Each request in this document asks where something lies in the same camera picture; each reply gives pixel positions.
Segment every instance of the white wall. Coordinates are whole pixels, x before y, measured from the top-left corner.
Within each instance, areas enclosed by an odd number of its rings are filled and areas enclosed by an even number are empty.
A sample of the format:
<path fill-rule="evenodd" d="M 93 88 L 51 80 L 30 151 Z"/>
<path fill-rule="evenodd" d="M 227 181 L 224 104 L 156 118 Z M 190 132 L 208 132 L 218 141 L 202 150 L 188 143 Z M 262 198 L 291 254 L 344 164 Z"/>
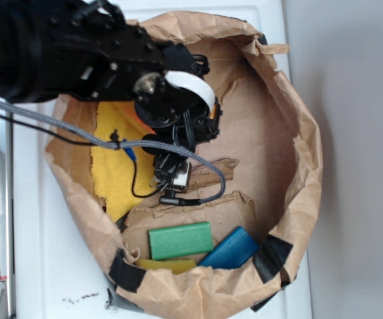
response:
<path fill-rule="evenodd" d="M 383 1 L 284 3 L 292 82 L 324 144 L 313 316 L 383 318 Z"/>

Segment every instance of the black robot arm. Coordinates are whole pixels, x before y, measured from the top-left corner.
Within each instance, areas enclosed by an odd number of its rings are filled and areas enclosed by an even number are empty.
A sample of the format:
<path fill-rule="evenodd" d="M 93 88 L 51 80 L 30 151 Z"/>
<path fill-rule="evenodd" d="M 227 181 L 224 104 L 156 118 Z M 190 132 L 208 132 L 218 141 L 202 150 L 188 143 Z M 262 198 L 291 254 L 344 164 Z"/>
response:
<path fill-rule="evenodd" d="M 154 42 L 107 0 L 0 1 L 0 97 L 10 102 L 61 93 L 83 101 L 134 100 L 139 118 L 156 132 L 145 138 L 194 152 L 219 133 L 221 110 L 203 80 L 208 72 L 204 56 Z M 186 159 L 147 151 L 156 156 L 155 175 L 168 185 L 168 197 L 175 197 L 185 187 Z"/>

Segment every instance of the yellow block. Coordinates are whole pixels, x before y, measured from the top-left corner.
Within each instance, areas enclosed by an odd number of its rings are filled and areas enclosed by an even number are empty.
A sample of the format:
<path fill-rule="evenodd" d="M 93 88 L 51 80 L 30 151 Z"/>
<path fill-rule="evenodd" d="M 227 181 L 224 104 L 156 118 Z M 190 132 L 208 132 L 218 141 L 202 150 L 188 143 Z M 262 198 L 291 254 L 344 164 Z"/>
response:
<path fill-rule="evenodd" d="M 95 136 L 110 140 L 118 130 L 119 139 L 141 140 L 152 129 L 134 117 L 132 102 L 101 102 L 97 108 Z M 137 157 L 138 175 L 135 192 L 146 195 L 154 191 L 150 182 L 154 176 L 153 156 L 142 148 L 134 148 Z M 91 148 L 91 174 L 94 192 L 106 200 L 106 212 L 113 221 L 119 220 L 142 199 L 131 193 L 134 164 L 124 150 L 107 150 L 98 146 Z"/>
<path fill-rule="evenodd" d="M 150 259 L 138 259 L 136 265 L 144 269 L 171 269 L 174 274 L 181 274 L 194 267 L 196 263 L 193 259 L 178 259 L 174 261 L 152 261 Z"/>

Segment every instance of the gray braided cable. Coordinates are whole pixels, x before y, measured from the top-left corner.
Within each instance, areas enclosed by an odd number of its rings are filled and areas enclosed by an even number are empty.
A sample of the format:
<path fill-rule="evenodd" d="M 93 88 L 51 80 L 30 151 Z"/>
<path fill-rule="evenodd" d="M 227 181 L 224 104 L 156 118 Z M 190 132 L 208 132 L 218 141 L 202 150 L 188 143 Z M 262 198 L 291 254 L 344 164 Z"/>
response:
<path fill-rule="evenodd" d="M 0 109 L 4 110 L 6 112 L 10 112 L 16 115 L 24 116 L 26 118 L 31 118 L 33 120 L 49 124 L 51 126 L 55 126 L 58 128 L 61 128 L 62 130 L 66 130 L 70 133 L 76 134 L 77 136 L 80 136 L 84 138 L 85 140 L 89 141 L 90 143 L 100 146 L 102 148 L 108 148 L 111 150 L 118 150 L 118 149 L 125 149 L 125 148 L 136 148 L 136 147 L 142 147 L 142 148 L 157 148 L 160 150 L 165 150 L 168 152 L 176 153 L 180 156 L 183 156 L 185 158 L 191 158 L 204 166 L 208 167 L 211 171 L 216 173 L 221 181 L 221 187 L 217 194 L 212 195 L 210 197 L 199 199 L 198 202 L 200 204 L 209 203 L 210 201 L 213 201 L 214 199 L 220 198 L 225 191 L 225 177 L 221 170 L 216 168 L 212 163 L 207 161 L 206 159 L 201 158 L 200 156 L 196 155 L 195 153 L 180 147 L 175 146 L 173 144 L 167 144 L 157 141 L 150 141 L 150 140 L 136 140 L 136 141 L 126 141 L 126 142 L 107 142 L 104 140 L 101 140 L 97 138 L 96 136 L 88 133 L 87 131 L 78 128 L 77 126 L 74 126 L 70 123 L 66 123 L 63 121 L 56 120 L 55 118 L 51 118 L 50 116 L 45 116 L 43 114 L 39 114 L 30 110 L 25 110 L 23 108 L 19 108 L 17 106 L 14 106 L 7 102 L 0 102 Z"/>

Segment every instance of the paper bag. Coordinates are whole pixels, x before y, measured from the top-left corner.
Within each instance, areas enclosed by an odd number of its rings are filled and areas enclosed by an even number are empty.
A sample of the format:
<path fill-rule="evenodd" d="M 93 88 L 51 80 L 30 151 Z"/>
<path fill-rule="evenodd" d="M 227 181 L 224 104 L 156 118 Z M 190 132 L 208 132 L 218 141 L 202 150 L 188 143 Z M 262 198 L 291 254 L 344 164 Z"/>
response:
<path fill-rule="evenodd" d="M 142 26 L 156 41 L 181 42 L 209 58 L 205 80 L 224 114 L 219 137 L 197 152 L 210 161 L 240 161 L 225 194 L 240 191 L 252 198 L 261 249 L 235 270 L 199 266 L 179 275 L 142 270 L 132 264 L 136 256 L 94 196 L 89 148 L 51 140 L 48 163 L 88 248 L 119 296 L 162 318 L 216 319 L 247 307 L 256 310 L 294 281 L 315 226 L 322 177 L 319 128 L 285 75 L 275 70 L 272 54 L 285 53 L 285 47 L 266 45 L 248 23 L 174 12 Z M 55 116 L 93 132 L 95 112 L 96 104 L 62 96 Z M 191 195 L 206 197 L 217 187 Z"/>

